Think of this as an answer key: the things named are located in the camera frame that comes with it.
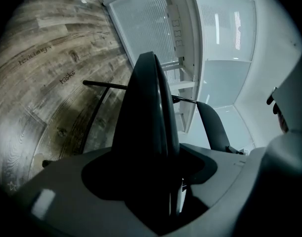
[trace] wooden floor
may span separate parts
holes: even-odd
[[[16,191],[42,161],[80,154],[104,91],[127,84],[131,66],[100,0],[25,0],[0,41],[0,183]],[[111,146],[124,91],[110,90],[85,152]]]

